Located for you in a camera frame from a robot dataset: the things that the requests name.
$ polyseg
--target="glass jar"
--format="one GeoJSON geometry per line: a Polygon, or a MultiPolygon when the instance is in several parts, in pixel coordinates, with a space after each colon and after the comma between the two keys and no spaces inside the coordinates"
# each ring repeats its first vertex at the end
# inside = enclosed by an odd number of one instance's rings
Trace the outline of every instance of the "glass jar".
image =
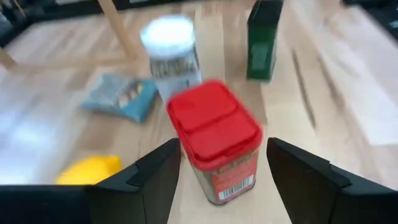
{"type": "Polygon", "coordinates": [[[150,70],[166,102],[201,83],[192,21],[185,16],[163,16],[141,30],[141,41],[150,57],[150,70]]]}

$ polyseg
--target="red lid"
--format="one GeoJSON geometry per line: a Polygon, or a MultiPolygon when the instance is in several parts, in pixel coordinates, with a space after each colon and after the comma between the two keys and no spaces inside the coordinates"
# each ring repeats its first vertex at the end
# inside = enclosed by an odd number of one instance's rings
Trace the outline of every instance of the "red lid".
{"type": "Polygon", "coordinates": [[[216,170],[262,141],[261,128],[219,81],[174,96],[167,112],[190,162],[200,170],[216,170]]]}

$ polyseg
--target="red label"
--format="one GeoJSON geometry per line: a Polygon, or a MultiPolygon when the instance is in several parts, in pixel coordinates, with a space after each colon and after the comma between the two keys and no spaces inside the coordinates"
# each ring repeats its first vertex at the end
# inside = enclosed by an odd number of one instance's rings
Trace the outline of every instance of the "red label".
{"type": "Polygon", "coordinates": [[[250,189],[256,179],[258,151],[245,156],[243,161],[228,164],[213,176],[213,186],[217,199],[226,202],[250,189]]]}

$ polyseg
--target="barcode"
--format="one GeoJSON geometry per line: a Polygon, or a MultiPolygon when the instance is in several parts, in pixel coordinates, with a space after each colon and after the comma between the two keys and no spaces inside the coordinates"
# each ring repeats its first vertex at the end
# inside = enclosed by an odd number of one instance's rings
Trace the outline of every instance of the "barcode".
{"type": "Polygon", "coordinates": [[[224,200],[224,199],[226,199],[226,198],[238,193],[243,188],[251,185],[253,183],[253,178],[254,178],[254,176],[251,175],[249,178],[244,179],[242,182],[240,182],[239,184],[231,187],[230,189],[227,189],[227,190],[224,190],[224,191],[218,193],[218,197],[220,198],[220,200],[224,200]]]}

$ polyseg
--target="wooden floor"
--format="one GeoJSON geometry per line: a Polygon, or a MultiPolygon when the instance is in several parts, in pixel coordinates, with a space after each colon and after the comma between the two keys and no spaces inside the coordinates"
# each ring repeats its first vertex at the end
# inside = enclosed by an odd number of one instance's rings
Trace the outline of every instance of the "wooden floor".
{"type": "MultiPolygon", "coordinates": [[[[290,223],[266,159],[275,136],[398,190],[398,46],[357,7],[286,0],[270,84],[247,82],[246,19],[253,0],[170,4],[121,12],[137,49],[120,66],[0,73],[0,183],[52,183],[72,162],[116,154],[128,166],[176,136],[158,97],[146,124],[79,109],[103,72],[150,77],[140,28],[166,14],[195,21],[203,78],[219,78],[266,130],[253,190],[210,204],[186,159],[169,223],[290,223]]],[[[36,24],[6,49],[16,60],[121,55],[102,16],[36,24]]]]}

